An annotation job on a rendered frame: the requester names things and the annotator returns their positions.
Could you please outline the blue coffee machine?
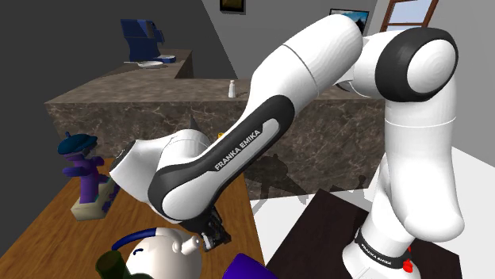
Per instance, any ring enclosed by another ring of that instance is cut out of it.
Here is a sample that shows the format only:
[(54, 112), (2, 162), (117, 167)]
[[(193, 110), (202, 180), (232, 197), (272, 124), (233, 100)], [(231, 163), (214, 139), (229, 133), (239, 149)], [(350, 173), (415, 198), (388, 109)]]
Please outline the blue coffee machine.
[(163, 44), (164, 38), (153, 21), (121, 19), (121, 27), (129, 46), (130, 61), (148, 61), (160, 56), (158, 43)]

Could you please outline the dark framed wall picture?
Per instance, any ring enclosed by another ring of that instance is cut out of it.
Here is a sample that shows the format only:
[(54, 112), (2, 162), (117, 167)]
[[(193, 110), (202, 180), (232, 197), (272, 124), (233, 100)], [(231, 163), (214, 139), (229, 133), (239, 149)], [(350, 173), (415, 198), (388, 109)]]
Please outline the dark framed wall picture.
[(220, 0), (222, 13), (245, 14), (245, 0)]

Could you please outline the brown marble kitchen counter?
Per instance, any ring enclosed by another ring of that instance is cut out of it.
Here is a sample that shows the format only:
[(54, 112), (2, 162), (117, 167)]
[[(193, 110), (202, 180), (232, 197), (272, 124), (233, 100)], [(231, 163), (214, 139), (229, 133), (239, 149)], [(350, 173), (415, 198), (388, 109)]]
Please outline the brown marble kitchen counter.
[[(45, 105), (57, 132), (87, 133), (112, 158), (130, 141), (170, 135), (195, 120), (215, 139), (244, 111), (250, 82), (193, 76), (193, 55), (158, 69), (126, 63)], [(252, 200), (366, 188), (384, 154), (384, 101), (330, 87), (306, 106), (288, 132), (245, 171)]]

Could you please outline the dark green bottle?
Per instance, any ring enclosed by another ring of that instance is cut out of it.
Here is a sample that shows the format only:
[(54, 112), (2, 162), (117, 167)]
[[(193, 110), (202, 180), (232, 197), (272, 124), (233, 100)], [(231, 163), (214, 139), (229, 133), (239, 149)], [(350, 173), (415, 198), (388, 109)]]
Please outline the dark green bottle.
[(101, 279), (153, 279), (146, 273), (131, 274), (118, 250), (110, 250), (100, 256), (95, 269)]

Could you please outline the blue framed wall picture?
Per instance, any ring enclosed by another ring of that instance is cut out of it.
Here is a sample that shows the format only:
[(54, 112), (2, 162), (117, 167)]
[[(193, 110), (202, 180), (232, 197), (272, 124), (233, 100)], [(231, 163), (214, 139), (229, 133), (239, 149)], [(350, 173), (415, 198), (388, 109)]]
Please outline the blue framed wall picture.
[(369, 13), (370, 13), (369, 11), (362, 11), (362, 10), (330, 9), (329, 11), (330, 15), (341, 14), (352, 19), (353, 22), (356, 23), (362, 34), (364, 34)]

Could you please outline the purple box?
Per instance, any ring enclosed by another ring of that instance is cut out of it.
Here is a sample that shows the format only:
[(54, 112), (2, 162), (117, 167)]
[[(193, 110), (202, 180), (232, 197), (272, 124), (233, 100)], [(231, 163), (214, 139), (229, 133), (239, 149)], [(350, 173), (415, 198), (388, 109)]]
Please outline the purple box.
[(263, 264), (239, 253), (225, 270), (222, 279), (278, 279)]

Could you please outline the purple figure on cream base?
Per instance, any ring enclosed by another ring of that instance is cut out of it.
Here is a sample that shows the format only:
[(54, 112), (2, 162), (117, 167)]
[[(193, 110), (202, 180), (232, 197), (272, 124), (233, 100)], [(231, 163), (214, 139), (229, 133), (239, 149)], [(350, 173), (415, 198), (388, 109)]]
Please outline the purple figure on cream base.
[(74, 164), (63, 168), (63, 174), (80, 179), (79, 198), (71, 207), (77, 221), (105, 218), (120, 191), (110, 176), (99, 173), (98, 167), (105, 164), (104, 159), (90, 154), (97, 145), (97, 136), (65, 132), (57, 147), (57, 152)]

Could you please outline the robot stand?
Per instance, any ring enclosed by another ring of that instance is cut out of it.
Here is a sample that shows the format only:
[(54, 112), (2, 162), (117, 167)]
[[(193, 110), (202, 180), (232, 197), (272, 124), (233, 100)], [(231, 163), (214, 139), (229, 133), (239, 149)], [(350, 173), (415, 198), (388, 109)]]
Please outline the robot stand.
[[(351, 279), (342, 260), (368, 211), (322, 189), (298, 218), (267, 268), (278, 279)], [(421, 279), (462, 279), (459, 256), (434, 243), (415, 239), (412, 262)]]

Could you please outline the brown framed window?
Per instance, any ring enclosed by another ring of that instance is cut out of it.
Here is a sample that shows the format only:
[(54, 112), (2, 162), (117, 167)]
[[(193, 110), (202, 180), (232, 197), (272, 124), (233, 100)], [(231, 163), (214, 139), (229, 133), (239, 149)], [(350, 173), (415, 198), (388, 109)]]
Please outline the brown framed window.
[(380, 31), (427, 27), (439, 0), (390, 0)]

